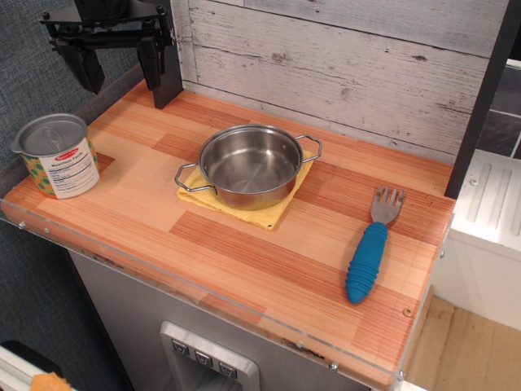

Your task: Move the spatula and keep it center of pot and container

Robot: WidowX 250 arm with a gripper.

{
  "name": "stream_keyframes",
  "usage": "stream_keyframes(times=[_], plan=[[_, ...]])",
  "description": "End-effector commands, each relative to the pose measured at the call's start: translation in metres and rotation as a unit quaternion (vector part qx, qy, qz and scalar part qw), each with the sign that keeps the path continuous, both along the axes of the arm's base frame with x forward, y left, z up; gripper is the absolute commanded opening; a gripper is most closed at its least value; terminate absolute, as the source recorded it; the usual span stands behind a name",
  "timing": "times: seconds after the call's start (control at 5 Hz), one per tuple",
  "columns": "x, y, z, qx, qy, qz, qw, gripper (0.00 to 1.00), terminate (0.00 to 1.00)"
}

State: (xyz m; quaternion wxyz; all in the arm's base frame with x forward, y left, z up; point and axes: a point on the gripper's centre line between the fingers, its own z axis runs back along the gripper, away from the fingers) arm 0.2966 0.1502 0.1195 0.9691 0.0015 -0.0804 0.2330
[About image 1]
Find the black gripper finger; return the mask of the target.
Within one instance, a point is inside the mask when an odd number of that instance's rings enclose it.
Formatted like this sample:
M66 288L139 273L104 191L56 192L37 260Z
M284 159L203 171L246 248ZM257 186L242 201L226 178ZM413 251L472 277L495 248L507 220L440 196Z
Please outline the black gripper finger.
M58 52L80 85L85 90L98 94L102 89L105 75L95 51L60 44Z
M137 52L147 88L154 90L160 86L164 73L165 45L155 38L142 38L137 44Z

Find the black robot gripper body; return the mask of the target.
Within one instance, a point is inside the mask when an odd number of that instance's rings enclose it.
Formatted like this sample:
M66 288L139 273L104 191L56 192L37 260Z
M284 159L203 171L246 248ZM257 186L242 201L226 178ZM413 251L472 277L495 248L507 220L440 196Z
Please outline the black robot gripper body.
M136 47L152 42L159 50L174 42L165 6L144 1L75 1L55 11L43 11L50 43L86 49Z

